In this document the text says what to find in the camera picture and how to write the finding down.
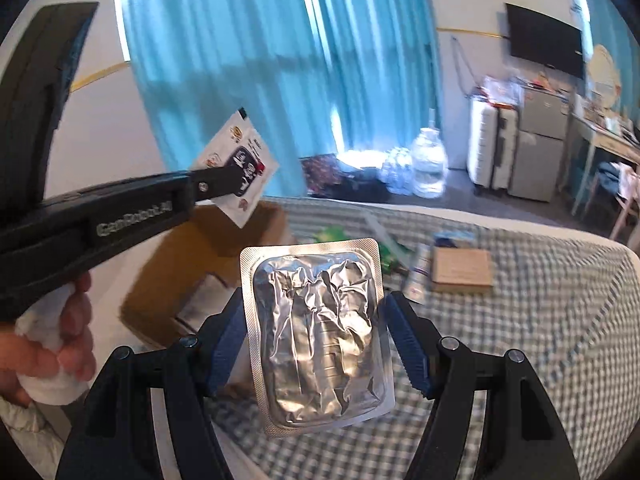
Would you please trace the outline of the white suitcase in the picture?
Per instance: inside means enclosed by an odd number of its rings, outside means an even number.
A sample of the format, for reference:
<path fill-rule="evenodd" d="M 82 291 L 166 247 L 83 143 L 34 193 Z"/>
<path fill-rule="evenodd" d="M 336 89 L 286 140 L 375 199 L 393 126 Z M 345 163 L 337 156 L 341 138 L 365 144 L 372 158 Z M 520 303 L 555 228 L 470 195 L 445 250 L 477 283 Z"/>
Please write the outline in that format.
<path fill-rule="evenodd" d="M 518 140 L 518 110 L 473 96 L 466 169 L 474 193 L 504 193 L 509 187 Z"/>

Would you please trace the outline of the wooden chair with clothes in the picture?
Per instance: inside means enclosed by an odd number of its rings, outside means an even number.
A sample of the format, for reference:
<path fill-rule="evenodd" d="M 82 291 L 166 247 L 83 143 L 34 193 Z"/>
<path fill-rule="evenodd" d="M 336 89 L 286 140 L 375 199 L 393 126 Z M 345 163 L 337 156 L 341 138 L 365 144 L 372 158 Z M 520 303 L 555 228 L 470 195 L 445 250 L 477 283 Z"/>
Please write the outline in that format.
<path fill-rule="evenodd" d="M 623 162 L 600 162 L 591 179 L 581 219 L 588 216 L 592 205 L 614 219 L 608 238 L 638 254 L 639 167 L 632 168 Z"/>

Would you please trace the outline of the black wall television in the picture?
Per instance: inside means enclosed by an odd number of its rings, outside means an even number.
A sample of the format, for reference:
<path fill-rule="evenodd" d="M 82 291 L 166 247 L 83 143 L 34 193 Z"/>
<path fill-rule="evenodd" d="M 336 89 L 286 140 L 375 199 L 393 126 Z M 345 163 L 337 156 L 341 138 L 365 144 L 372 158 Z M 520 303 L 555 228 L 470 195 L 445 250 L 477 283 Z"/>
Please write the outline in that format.
<path fill-rule="evenodd" d="M 582 32 L 565 22 L 522 6 L 506 4 L 510 55 L 584 78 Z"/>

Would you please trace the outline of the silver foil blister pack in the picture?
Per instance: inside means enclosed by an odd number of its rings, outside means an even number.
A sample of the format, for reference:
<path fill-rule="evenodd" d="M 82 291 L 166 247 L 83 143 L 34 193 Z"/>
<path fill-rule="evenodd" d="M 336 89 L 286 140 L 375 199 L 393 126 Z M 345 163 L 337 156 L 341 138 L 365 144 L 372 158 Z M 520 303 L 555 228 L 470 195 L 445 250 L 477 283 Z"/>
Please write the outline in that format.
<path fill-rule="evenodd" d="M 240 270 L 250 369 L 267 436 L 342 428 L 394 407 L 375 240 L 247 247 Z"/>

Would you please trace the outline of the white cartoon sachet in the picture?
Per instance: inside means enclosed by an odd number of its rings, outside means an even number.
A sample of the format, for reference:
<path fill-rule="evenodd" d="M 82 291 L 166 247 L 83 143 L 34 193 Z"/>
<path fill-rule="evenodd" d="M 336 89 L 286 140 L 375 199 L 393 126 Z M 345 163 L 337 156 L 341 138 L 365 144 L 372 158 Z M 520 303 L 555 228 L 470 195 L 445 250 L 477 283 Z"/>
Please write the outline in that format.
<path fill-rule="evenodd" d="M 278 169 L 264 139 L 243 107 L 234 112 L 213 136 L 190 170 L 236 165 L 243 170 L 239 192 L 210 200 L 236 226 L 242 228 L 254 212 L 266 184 Z"/>

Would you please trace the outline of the brown cardboard box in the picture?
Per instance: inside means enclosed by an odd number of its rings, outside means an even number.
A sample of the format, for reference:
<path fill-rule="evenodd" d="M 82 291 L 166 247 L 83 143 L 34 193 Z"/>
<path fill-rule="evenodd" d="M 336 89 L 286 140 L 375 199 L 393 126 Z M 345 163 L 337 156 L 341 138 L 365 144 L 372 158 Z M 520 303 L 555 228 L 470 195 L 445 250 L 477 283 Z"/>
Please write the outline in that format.
<path fill-rule="evenodd" d="M 167 347 L 181 335 L 174 316 L 206 276 L 238 287 L 244 248 L 292 240 L 286 213 L 275 203 L 259 203 L 242 228 L 216 206 L 198 206 L 189 221 L 160 238 L 142 264 L 122 302 L 120 319 L 151 347 Z"/>

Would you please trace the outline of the pack of water bottles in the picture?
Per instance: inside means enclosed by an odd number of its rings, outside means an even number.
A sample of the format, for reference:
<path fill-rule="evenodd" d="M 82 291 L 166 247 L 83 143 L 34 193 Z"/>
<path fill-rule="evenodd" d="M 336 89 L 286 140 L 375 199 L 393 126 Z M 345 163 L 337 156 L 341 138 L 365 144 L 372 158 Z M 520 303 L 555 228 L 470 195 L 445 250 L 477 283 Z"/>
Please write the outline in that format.
<path fill-rule="evenodd" d="M 412 194 L 412 157 L 408 148 L 393 148 L 385 154 L 378 180 L 396 195 Z"/>

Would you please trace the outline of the checkered bed sheet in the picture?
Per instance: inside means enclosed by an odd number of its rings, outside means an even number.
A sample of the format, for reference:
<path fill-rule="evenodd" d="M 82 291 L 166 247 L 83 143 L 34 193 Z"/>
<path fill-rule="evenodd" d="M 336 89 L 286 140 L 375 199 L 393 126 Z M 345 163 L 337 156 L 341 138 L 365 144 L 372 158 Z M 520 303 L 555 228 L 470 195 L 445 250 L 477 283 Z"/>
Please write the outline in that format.
<path fill-rule="evenodd" d="M 487 249 L 487 295 L 433 294 L 419 308 L 470 349 L 521 349 L 550 396 L 582 478 L 639 474 L 639 259 L 603 237 L 532 222 L 418 206 L 373 207 L 287 198 L 299 242 L 325 228 L 367 237 L 373 217 L 408 248 L 442 231 L 466 231 Z M 208 404 L 216 430 L 248 463 L 252 479 L 399 479 L 423 434 L 431 403 L 394 368 L 386 415 L 337 430 L 268 438 L 251 400 Z"/>

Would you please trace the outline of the flat brown cardboard package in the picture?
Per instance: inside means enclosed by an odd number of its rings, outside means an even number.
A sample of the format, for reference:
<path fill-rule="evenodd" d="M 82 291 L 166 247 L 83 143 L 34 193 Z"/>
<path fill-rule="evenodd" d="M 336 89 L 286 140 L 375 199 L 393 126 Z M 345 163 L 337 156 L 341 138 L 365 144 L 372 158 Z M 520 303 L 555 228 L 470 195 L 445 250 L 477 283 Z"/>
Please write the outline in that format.
<path fill-rule="evenodd" d="M 489 292 L 494 286 L 490 252 L 477 248 L 436 247 L 431 281 L 434 292 Z"/>

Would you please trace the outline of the blue white small box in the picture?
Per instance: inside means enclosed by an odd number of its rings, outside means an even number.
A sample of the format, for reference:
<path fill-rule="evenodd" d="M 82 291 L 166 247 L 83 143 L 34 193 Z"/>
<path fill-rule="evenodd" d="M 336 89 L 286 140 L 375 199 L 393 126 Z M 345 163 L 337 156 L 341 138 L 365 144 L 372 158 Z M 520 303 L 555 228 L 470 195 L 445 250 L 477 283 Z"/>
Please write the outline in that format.
<path fill-rule="evenodd" d="M 471 231 L 440 231 L 433 235 L 433 245 L 446 248 L 475 248 L 477 236 Z"/>

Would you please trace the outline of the dark patterned bag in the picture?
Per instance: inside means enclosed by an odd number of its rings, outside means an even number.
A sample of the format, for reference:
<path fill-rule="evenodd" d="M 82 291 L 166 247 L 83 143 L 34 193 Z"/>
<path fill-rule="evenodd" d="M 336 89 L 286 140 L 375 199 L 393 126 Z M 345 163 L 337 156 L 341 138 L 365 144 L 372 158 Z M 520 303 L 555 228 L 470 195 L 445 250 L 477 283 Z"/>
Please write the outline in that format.
<path fill-rule="evenodd" d="M 300 160 L 307 194 L 317 198 L 337 198 L 343 171 L 334 154 L 305 157 Z"/>

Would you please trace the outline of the large clear water jug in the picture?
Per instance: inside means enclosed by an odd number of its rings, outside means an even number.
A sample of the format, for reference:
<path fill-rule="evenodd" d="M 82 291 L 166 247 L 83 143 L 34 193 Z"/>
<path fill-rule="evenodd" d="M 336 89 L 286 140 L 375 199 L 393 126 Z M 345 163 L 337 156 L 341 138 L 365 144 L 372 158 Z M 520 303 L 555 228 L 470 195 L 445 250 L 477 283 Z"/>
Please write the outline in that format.
<path fill-rule="evenodd" d="M 413 141 L 412 190 L 422 198 L 439 198 L 445 191 L 448 157 L 439 130 L 422 128 Z"/>

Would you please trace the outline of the blue window curtain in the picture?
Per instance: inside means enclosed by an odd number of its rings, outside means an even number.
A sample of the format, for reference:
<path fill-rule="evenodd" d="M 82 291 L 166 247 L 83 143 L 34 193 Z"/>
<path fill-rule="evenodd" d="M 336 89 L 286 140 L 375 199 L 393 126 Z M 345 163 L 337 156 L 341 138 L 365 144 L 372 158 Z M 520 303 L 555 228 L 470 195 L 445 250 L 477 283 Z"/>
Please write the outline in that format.
<path fill-rule="evenodd" d="M 160 156 L 194 161 L 246 110 L 305 193 L 304 158 L 406 148 L 439 116 L 430 0 L 115 0 Z"/>

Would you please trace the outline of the grey mini fridge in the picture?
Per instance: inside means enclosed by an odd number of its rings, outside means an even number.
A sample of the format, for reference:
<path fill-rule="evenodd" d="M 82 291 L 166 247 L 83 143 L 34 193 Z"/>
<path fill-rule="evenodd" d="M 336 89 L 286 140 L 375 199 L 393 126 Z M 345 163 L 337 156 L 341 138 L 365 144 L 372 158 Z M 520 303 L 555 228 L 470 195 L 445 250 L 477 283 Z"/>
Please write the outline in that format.
<path fill-rule="evenodd" d="M 556 93 L 519 84 L 518 135 L 508 193 L 549 203 L 559 177 L 568 103 Z"/>

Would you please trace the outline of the oval vanity mirror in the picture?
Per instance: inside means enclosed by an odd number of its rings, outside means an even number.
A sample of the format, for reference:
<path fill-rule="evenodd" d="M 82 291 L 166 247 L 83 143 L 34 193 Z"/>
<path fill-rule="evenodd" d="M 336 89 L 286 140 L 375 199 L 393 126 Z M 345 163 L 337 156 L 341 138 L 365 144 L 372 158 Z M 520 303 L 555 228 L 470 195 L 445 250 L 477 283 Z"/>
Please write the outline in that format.
<path fill-rule="evenodd" d="M 593 47 L 587 63 L 587 89 L 593 102 L 599 101 L 602 108 L 612 110 L 622 94 L 620 71 L 612 55 L 602 44 Z"/>

